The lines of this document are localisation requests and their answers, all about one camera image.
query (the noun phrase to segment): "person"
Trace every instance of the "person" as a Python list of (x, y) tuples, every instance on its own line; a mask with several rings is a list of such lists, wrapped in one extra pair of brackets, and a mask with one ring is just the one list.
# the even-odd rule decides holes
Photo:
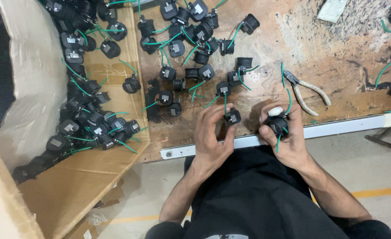
[[(309, 154), (301, 109), (292, 104), (288, 135), (278, 139), (263, 122), (268, 111), (288, 105), (273, 102), (261, 110), (259, 134), (267, 145), (234, 152), (235, 125), (223, 143), (215, 123), (224, 105), (198, 116), (195, 157), (160, 212), (160, 223), (146, 239), (369, 238), (391, 239), (391, 230), (368, 211)], [(227, 110), (233, 104), (227, 104)], [(319, 207), (313, 202), (315, 197)], [(191, 222), (181, 223), (190, 206)]]

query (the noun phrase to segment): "forearm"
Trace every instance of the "forearm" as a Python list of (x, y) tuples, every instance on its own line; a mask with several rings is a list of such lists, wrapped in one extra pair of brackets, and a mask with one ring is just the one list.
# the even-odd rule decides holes
[(191, 166), (163, 204), (160, 211), (160, 222), (180, 224), (184, 220), (198, 188), (204, 181), (205, 177), (200, 176)]
[(346, 218), (353, 222), (371, 219), (368, 211), (335, 178), (328, 174), (315, 160), (298, 170), (327, 215)]

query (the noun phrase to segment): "black stain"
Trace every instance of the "black stain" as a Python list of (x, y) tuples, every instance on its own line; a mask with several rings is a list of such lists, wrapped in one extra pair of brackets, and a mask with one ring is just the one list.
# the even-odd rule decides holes
[(380, 84), (377, 85), (377, 87), (375, 86), (375, 84), (371, 84), (369, 81), (368, 81), (368, 69), (366, 67), (364, 67), (363, 65), (359, 64), (358, 62), (354, 61), (354, 60), (346, 60), (348, 63), (351, 63), (351, 64), (354, 64), (356, 67), (361, 67), (363, 70), (364, 70), (364, 73), (365, 73), (365, 85), (362, 86), (362, 89), (361, 89), (361, 92), (365, 92), (365, 87), (368, 87), (368, 88), (376, 88), (377, 90), (382, 90), (382, 89), (387, 89), (391, 86), (391, 83), (390, 82), (382, 82)]
[[(153, 104), (156, 100), (156, 95), (160, 92), (160, 84), (157, 79), (149, 80), (148, 84), (150, 85), (150, 87), (148, 87), (147, 93), (145, 94), (145, 106)], [(160, 105), (154, 105), (150, 108), (147, 108), (147, 120), (154, 123), (160, 123), (161, 116), (160, 114), (158, 114), (160, 109)]]
[(340, 93), (343, 89), (336, 89), (335, 91), (331, 92), (331, 94)]

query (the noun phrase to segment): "wooden workbench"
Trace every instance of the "wooden workbench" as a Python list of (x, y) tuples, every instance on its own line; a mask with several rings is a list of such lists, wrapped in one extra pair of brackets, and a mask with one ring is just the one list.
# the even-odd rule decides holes
[[(204, 1), (209, 8), (219, 2)], [(312, 117), (303, 112), (305, 125), (312, 124), (311, 121), (329, 122), (391, 110), (391, 96), (386, 95), (391, 83), (391, 66), (381, 77), (378, 89), (373, 85), (391, 57), (391, 34), (385, 33), (379, 23), (382, 18), (387, 22), (385, 15), (391, 1), (349, 0), (336, 24), (316, 19), (321, 3), (319, 0), (228, 0), (222, 4), (218, 8), (220, 27), (213, 33), (217, 39), (232, 38), (241, 20), (249, 13), (260, 21), (261, 26), (250, 36), (239, 31), (234, 54), (221, 56), (218, 50), (210, 57), (209, 64), (216, 76), (197, 89), (197, 94), (206, 98), (195, 97), (191, 102), (188, 92), (180, 94), (183, 108), (180, 117), (168, 116), (167, 107), (158, 105), (148, 111), (151, 146), (139, 162), (161, 160), (162, 148), (194, 143), (196, 116), (215, 97), (216, 84), (226, 81), (227, 73), (235, 69), (237, 57), (253, 57), (253, 66), (260, 65), (244, 78), (252, 91), (238, 86), (232, 89), (232, 95), (228, 97), (228, 102), (235, 104), (242, 117), (237, 126), (237, 136), (257, 132), (259, 110), (265, 101), (289, 101), (281, 81), (281, 62), (297, 78), (324, 90), (332, 102), (332, 106), (327, 107), (318, 94), (299, 87), (305, 103), (319, 114)], [(177, 6), (185, 6), (185, 3), (178, 1)], [(159, 7), (144, 10), (142, 14), (146, 19), (154, 19), (156, 30), (170, 24), (162, 18)], [(138, 13), (134, 17), (137, 23)], [(154, 38), (157, 41), (168, 40), (169, 34), (167, 31), (157, 33)], [(137, 39), (141, 39), (140, 31), (137, 31)], [(178, 78), (185, 76), (185, 68), (200, 67), (192, 61), (193, 56), (182, 66), (193, 49), (187, 41), (184, 43), (185, 54), (170, 57)], [(154, 102), (160, 89), (173, 90), (173, 87), (159, 78), (159, 51), (148, 55), (139, 48), (139, 55), (148, 105)], [(187, 80), (187, 89), (194, 85), (195, 81)], [(286, 87), (295, 103), (287, 80)]]

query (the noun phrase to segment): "cardboard flap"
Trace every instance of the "cardboard flap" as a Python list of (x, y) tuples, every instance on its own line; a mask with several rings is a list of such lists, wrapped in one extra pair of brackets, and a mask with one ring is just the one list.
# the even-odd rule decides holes
[[(128, 145), (142, 152), (148, 144), (132, 142)], [(30, 211), (36, 214), (44, 236), (59, 239), (112, 189), (139, 156), (124, 146), (106, 151), (83, 150), (18, 188)]]

